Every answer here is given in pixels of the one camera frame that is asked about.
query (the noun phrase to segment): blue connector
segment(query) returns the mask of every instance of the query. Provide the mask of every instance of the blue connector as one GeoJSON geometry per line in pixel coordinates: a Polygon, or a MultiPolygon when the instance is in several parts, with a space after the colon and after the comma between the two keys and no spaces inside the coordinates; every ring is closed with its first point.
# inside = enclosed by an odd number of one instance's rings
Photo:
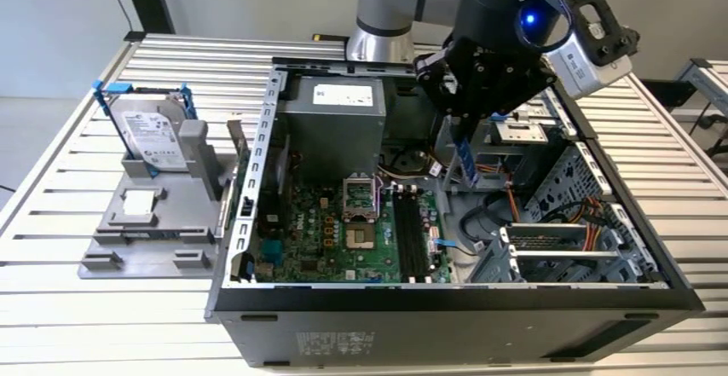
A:
{"type": "Polygon", "coordinates": [[[192,90],[189,90],[187,84],[181,84],[180,94],[184,99],[184,113],[187,119],[197,120],[197,110],[195,110],[195,102],[192,101],[192,90]]]}
{"type": "Polygon", "coordinates": [[[435,239],[435,244],[439,245],[439,246],[457,246],[457,243],[455,241],[443,240],[443,239],[439,239],[439,238],[435,239]]]}
{"type": "Polygon", "coordinates": [[[480,178],[480,174],[477,173],[473,154],[469,152],[468,139],[461,139],[459,142],[455,142],[455,149],[457,150],[457,156],[460,157],[463,176],[467,179],[465,183],[469,187],[473,187],[480,178]]]}

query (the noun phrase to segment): green circuit board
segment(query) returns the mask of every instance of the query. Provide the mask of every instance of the green circuit board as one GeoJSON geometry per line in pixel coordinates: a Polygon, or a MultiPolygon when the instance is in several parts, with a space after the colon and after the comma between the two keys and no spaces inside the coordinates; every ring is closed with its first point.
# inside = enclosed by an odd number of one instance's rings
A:
{"type": "MultiPolygon", "coordinates": [[[[361,190],[356,197],[364,202],[365,199],[371,201],[368,196],[361,190]]],[[[293,188],[283,260],[277,265],[256,264],[257,281],[401,282],[391,194],[383,192],[373,224],[343,221],[343,197],[340,187],[300,185],[293,188]]],[[[433,195],[423,194],[419,202],[421,213],[427,212],[423,219],[439,228],[433,195]]],[[[429,231],[424,227],[423,223],[423,247],[427,249],[429,231]]],[[[433,270],[431,279],[449,282],[447,263],[433,270]]]]}

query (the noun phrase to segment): floor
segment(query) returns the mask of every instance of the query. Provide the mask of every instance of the floor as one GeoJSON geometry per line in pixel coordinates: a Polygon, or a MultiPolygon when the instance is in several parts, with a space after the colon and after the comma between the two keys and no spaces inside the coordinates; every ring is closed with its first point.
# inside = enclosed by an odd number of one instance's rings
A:
{"type": "MultiPolygon", "coordinates": [[[[0,184],[16,188],[53,140],[77,99],[0,97],[0,184]]],[[[0,190],[0,209],[12,193],[0,190]]]]}

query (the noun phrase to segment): aluminum profile table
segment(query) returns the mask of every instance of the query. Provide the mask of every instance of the aluminum profile table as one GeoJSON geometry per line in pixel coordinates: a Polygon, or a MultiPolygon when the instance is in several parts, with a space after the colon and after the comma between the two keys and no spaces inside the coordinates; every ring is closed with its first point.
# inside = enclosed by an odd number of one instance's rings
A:
{"type": "MultiPolygon", "coordinates": [[[[188,82],[211,142],[257,124],[273,55],[341,59],[340,43],[149,35],[101,79],[188,82]]],[[[279,369],[296,374],[728,374],[728,182],[639,80],[579,101],[600,142],[708,311],[592,365],[279,369]]],[[[263,374],[205,324],[209,280],[80,280],[77,263],[120,180],[123,146],[87,94],[0,213],[0,367],[7,374],[263,374]]]]}
{"type": "Polygon", "coordinates": [[[708,98],[717,110],[728,116],[728,61],[692,59],[677,75],[708,98]]]}

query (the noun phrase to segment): blue drive bracket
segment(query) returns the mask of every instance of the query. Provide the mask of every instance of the blue drive bracket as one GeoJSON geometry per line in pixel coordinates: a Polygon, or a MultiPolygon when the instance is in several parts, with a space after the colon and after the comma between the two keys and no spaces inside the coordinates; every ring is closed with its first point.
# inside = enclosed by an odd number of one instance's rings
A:
{"type": "Polygon", "coordinates": [[[460,166],[465,183],[468,184],[468,187],[473,187],[477,183],[477,179],[480,178],[480,174],[477,173],[473,154],[469,151],[468,139],[461,139],[459,142],[455,142],[455,148],[457,150],[457,156],[460,157],[460,166]]]}
{"type": "MultiPolygon", "coordinates": [[[[127,156],[128,156],[128,159],[131,160],[135,160],[136,157],[127,143],[127,140],[124,139],[124,135],[121,133],[119,123],[116,122],[116,119],[113,118],[112,109],[109,107],[107,96],[127,95],[127,94],[141,95],[141,94],[179,93],[184,101],[184,117],[187,119],[197,119],[197,110],[195,109],[195,102],[192,100],[192,90],[189,90],[187,84],[181,84],[180,88],[177,89],[155,89],[155,88],[135,88],[135,86],[131,83],[112,82],[105,86],[105,89],[104,89],[104,82],[101,80],[97,80],[96,82],[93,82],[92,87],[93,87],[93,97],[96,98],[96,102],[99,103],[101,110],[104,110],[105,116],[112,121],[113,129],[116,129],[116,133],[119,134],[121,143],[124,143],[127,156]]],[[[144,164],[147,165],[147,170],[149,171],[149,175],[155,177],[159,174],[159,169],[153,165],[145,162],[144,164]]]]}
{"type": "MultiPolygon", "coordinates": [[[[119,92],[117,91],[117,90],[123,89],[124,86],[121,86],[121,85],[123,84],[109,84],[109,88],[112,88],[113,91],[108,92],[108,93],[113,93],[113,94],[128,93],[128,92],[119,92]]],[[[124,148],[127,149],[128,159],[135,160],[135,154],[132,153],[132,149],[128,146],[127,140],[124,140],[124,135],[121,133],[121,129],[120,129],[119,124],[116,123],[116,119],[113,118],[113,115],[112,115],[112,109],[109,108],[108,101],[105,101],[105,93],[104,93],[104,89],[103,89],[104,88],[104,82],[97,80],[96,82],[93,82],[92,87],[93,87],[93,97],[96,98],[96,102],[99,103],[99,106],[101,107],[101,110],[104,111],[105,116],[112,121],[113,129],[116,129],[116,133],[119,134],[119,137],[121,139],[121,143],[124,143],[124,148]]]]}

